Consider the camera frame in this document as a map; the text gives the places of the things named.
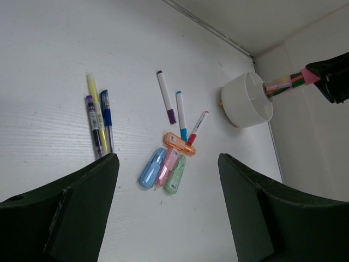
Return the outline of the red capped white marker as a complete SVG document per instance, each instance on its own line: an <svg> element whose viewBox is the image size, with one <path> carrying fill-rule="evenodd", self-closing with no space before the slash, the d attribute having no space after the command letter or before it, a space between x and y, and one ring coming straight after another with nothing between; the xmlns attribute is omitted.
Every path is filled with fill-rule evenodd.
<svg viewBox="0 0 349 262"><path fill-rule="evenodd" d="M199 133L199 131L200 131L200 129L201 129L201 127L202 127L202 125L203 125L203 123L204 123L204 121L205 121L205 119L207 118L208 115L209 115L209 112L208 111L204 111L202 113L202 115L200 116L200 118L198 119L198 121L197 121L197 123L196 123L196 125L195 125L195 127L193 129L193 131L191 132L191 134L190 134L190 136L188 138L188 143L189 144L192 145L194 143L194 141L196 140L197 135L198 135L198 133Z"/></svg>

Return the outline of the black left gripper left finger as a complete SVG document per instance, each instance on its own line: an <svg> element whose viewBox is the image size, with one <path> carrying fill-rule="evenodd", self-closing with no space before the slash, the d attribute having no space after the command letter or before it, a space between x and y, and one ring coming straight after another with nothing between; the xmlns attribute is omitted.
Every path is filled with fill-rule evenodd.
<svg viewBox="0 0 349 262"><path fill-rule="evenodd" d="M118 172L109 153L1 202L1 261L97 261Z"/></svg>

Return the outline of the purple capped white marker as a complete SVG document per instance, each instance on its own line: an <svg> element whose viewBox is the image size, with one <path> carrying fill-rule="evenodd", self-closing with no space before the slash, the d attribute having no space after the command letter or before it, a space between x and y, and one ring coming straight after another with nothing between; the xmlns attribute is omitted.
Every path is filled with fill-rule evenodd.
<svg viewBox="0 0 349 262"><path fill-rule="evenodd" d="M164 72L162 70L157 71L157 78L159 81L159 86L163 95L164 103L165 103L165 108L167 112L167 116L169 118L170 124L175 124L177 123L175 112L171 103L171 98L170 98L170 93L167 88L167 84L165 81L164 77Z"/></svg>

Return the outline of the orange correction tape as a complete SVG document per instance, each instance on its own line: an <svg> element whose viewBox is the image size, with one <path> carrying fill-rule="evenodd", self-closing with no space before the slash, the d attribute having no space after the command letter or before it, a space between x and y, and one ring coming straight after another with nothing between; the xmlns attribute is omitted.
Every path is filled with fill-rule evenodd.
<svg viewBox="0 0 349 262"><path fill-rule="evenodd" d="M194 156L196 149L188 142L182 140L180 137L168 132L164 135L163 142L167 147L173 147L179 152L184 153L188 156Z"/></svg>

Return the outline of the green correction tape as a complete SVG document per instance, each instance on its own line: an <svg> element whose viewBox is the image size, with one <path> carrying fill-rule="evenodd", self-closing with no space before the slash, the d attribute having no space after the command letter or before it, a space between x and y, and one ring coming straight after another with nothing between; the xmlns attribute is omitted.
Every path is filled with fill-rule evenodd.
<svg viewBox="0 0 349 262"><path fill-rule="evenodd" d="M164 191L167 194L173 195L176 194L179 188L180 181L183 176L183 172L186 165L186 157L184 155L180 155L177 159L177 162L171 171L170 177L167 180Z"/></svg>

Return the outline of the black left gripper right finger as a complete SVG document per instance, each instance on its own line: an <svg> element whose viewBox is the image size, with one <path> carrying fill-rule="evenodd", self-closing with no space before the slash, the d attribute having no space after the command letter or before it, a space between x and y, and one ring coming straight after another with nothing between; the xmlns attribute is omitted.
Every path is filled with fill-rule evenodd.
<svg viewBox="0 0 349 262"><path fill-rule="evenodd" d="M348 261L348 203L304 193L229 154L219 175L239 261Z"/></svg>

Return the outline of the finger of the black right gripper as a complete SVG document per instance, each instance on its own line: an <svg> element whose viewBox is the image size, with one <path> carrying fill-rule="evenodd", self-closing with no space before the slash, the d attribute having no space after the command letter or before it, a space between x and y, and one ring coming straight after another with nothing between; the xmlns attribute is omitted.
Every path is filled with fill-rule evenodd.
<svg viewBox="0 0 349 262"><path fill-rule="evenodd" d="M320 80L314 85L331 103L343 103L348 99L348 53L306 65L306 69Z"/></svg>

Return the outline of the blue capped white marker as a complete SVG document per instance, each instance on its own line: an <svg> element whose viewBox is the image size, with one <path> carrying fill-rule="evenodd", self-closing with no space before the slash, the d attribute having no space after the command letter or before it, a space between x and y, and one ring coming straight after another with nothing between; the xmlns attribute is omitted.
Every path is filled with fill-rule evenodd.
<svg viewBox="0 0 349 262"><path fill-rule="evenodd" d="M181 91L176 92L176 101L177 101L177 110L178 110L178 117L179 117L180 136L182 140L188 141L188 129L186 127L183 94Z"/></svg>

